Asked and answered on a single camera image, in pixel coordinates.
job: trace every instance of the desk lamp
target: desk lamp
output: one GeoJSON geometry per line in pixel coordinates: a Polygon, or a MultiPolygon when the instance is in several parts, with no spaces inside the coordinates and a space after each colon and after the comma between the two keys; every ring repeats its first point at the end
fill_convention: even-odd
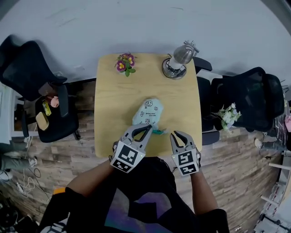
{"type": "Polygon", "coordinates": [[[171,79],[181,79],[187,72],[184,65],[188,64],[197,53],[199,53],[199,50],[196,49],[194,41],[191,43],[184,41],[184,45],[176,48],[171,58],[163,61],[162,70],[164,75],[171,79]]]}

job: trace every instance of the flower bouquet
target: flower bouquet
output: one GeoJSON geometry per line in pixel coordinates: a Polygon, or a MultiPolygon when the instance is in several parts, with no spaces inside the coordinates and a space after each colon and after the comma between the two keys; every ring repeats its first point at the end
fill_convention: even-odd
{"type": "Polygon", "coordinates": [[[134,73],[135,69],[132,67],[135,65],[135,57],[131,53],[124,53],[118,56],[116,69],[118,72],[125,72],[125,76],[128,77],[130,73],[134,73]]]}
{"type": "Polygon", "coordinates": [[[236,104],[232,103],[227,109],[220,109],[218,113],[212,113],[221,119],[223,129],[230,133],[232,125],[240,118],[241,112],[237,112],[236,104]]]}

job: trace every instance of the chair leg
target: chair leg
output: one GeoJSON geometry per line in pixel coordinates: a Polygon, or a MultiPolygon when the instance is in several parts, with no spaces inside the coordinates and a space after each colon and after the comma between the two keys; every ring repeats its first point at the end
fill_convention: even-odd
{"type": "Polygon", "coordinates": [[[73,133],[73,135],[74,135],[74,137],[75,137],[75,139],[76,139],[77,141],[80,140],[81,136],[80,136],[78,130],[76,130],[76,131],[73,133]]]}

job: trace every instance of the chair armrest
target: chair armrest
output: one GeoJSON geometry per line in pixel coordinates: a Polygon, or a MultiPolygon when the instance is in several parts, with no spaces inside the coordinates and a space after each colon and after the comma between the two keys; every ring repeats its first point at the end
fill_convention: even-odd
{"type": "Polygon", "coordinates": [[[28,125],[31,123],[36,122],[35,117],[27,117],[26,111],[22,112],[22,117],[21,117],[21,127],[22,127],[22,132],[24,137],[29,137],[28,133],[28,125]]]}
{"type": "Polygon", "coordinates": [[[200,70],[212,71],[212,66],[210,62],[199,57],[193,57],[193,61],[195,65],[196,74],[198,74],[200,70]]]}
{"type": "Polygon", "coordinates": [[[65,85],[60,85],[58,88],[58,96],[60,102],[60,116],[66,117],[69,114],[69,97],[68,90],[65,85]]]}
{"type": "Polygon", "coordinates": [[[67,81],[67,78],[66,77],[56,76],[56,79],[55,79],[54,82],[52,82],[52,84],[59,85],[60,83],[64,83],[65,81],[67,81]]]}
{"type": "Polygon", "coordinates": [[[219,131],[211,131],[202,133],[202,145],[211,145],[219,140],[219,131]]]}

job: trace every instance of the mesh chair back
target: mesh chair back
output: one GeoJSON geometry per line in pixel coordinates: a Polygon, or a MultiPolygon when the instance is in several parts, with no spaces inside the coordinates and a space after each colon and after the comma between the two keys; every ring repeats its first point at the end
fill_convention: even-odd
{"type": "Polygon", "coordinates": [[[48,68],[35,41],[18,48],[16,55],[3,70],[1,82],[33,101],[40,97],[38,90],[46,83],[63,83],[48,68]]]}
{"type": "Polygon", "coordinates": [[[7,66],[13,61],[18,50],[19,46],[13,43],[12,36],[8,36],[0,45],[0,81],[2,83],[5,82],[2,77],[3,72],[5,71],[7,66]]]}
{"type": "Polygon", "coordinates": [[[272,127],[275,115],[284,111],[279,79],[266,75],[260,67],[234,77],[223,78],[219,95],[222,96],[224,108],[236,103],[237,110],[241,111],[241,117],[234,124],[237,127],[267,131],[272,127]]]}

